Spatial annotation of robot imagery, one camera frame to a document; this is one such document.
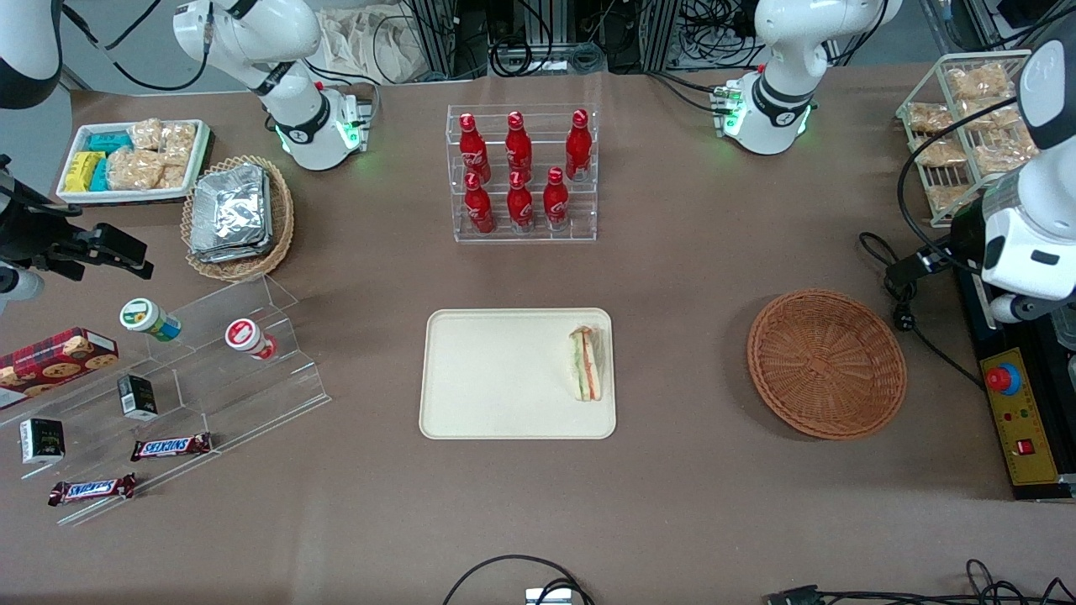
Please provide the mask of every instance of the white tray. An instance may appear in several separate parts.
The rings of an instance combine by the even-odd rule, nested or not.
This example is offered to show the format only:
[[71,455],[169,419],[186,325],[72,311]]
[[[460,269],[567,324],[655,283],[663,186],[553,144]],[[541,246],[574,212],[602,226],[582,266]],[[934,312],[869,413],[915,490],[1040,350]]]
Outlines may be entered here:
[[[598,402],[572,396],[571,342],[596,327]],[[430,439],[604,439],[617,427],[601,309],[442,309],[426,324],[419,427]]]
[[86,140],[90,135],[99,132],[118,132],[126,130],[133,122],[116,122],[113,124],[87,124],[80,126],[74,133],[74,141],[68,150],[67,161],[63,163],[63,171],[60,172],[60,181],[56,184],[56,197],[69,203],[80,206],[123,206],[125,203],[148,203],[160,199],[184,198],[187,189],[195,185],[198,172],[201,169],[202,158],[206,156],[206,146],[209,144],[209,126],[201,119],[162,119],[161,122],[180,122],[194,124],[195,144],[190,150],[190,158],[187,160],[187,172],[183,177],[183,184],[179,187],[167,189],[138,191],[108,191],[108,192],[66,192],[63,191],[63,180],[71,170],[71,161],[76,152],[85,151]]

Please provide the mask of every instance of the brown woven basket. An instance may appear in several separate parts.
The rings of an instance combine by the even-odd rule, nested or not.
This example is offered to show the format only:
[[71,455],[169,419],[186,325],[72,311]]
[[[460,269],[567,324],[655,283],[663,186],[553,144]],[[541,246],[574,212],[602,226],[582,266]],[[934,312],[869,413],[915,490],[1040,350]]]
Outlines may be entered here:
[[[271,161],[261,157],[242,155],[214,164],[206,172],[231,170],[247,161],[265,168],[266,172],[269,173],[269,203],[272,207],[272,233],[277,243],[269,251],[269,254],[264,256],[239,258],[225,263],[202,263],[193,254],[187,254],[187,264],[208,278],[237,282],[258,273],[268,273],[280,265],[287,254],[287,249],[292,247],[292,235],[295,233],[295,207],[292,203],[292,192],[288,191],[287,183],[284,182],[280,170]],[[183,238],[183,242],[187,244],[188,249],[190,248],[190,209],[194,196],[195,192],[192,188],[187,192],[187,199],[183,202],[183,221],[180,223],[180,237]]]
[[884,322],[827,290],[801,290],[766,305],[751,325],[747,360],[766,405],[823,439],[880,431],[901,408],[908,382]]

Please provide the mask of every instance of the red bottle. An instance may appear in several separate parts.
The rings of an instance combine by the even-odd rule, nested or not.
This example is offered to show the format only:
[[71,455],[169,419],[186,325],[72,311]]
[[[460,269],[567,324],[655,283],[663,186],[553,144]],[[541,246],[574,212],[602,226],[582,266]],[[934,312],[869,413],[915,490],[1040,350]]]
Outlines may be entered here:
[[508,214],[512,217],[512,230],[516,234],[528,234],[535,228],[534,211],[530,206],[530,192],[527,182],[520,171],[508,175]]
[[508,169],[523,175],[524,182],[530,182],[530,136],[523,129],[523,114],[513,111],[508,114],[508,138],[505,139],[505,150],[508,152]]
[[568,179],[585,181],[591,177],[591,129],[587,127],[590,116],[586,110],[577,109],[571,114],[571,132],[568,132],[566,147],[568,161],[564,165]]
[[497,228],[497,220],[493,217],[493,208],[490,206],[490,194],[482,188],[479,175],[468,172],[464,177],[464,184],[467,193],[464,194],[464,203],[467,205],[467,215],[470,216],[475,229],[480,234],[490,234]]
[[464,166],[468,172],[473,172],[482,179],[482,184],[490,182],[490,156],[485,152],[485,141],[475,127],[475,116],[469,113],[459,115],[459,154],[464,156]]
[[564,171],[556,166],[549,169],[549,182],[541,198],[550,230],[563,231],[568,226],[568,187],[564,184]]

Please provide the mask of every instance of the blue package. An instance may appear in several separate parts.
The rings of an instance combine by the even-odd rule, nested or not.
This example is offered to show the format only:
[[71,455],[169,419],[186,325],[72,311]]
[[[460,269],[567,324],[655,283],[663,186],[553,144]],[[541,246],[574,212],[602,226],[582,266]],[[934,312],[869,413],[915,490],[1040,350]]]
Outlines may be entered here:
[[97,168],[94,168],[94,179],[89,182],[89,191],[91,192],[107,192],[109,191],[109,160],[102,159],[97,163]]
[[86,151],[102,151],[112,153],[119,147],[129,147],[131,138],[127,132],[98,132],[86,140]]

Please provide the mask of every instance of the yogurt bottle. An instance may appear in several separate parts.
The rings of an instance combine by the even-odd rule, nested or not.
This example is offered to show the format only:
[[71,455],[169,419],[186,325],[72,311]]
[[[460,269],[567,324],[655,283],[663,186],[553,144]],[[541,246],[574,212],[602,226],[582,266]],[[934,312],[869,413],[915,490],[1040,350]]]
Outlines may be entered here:
[[258,324],[245,318],[228,324],[228,328],[224,330],[224,340],[228,347],[255,360],[268,360],[277,352],[277,340],[263,334]]
[[143,332],[161,342],[180,335],[183,324],[148,298],[136,298],[119,310],[119,323],[131,332]]

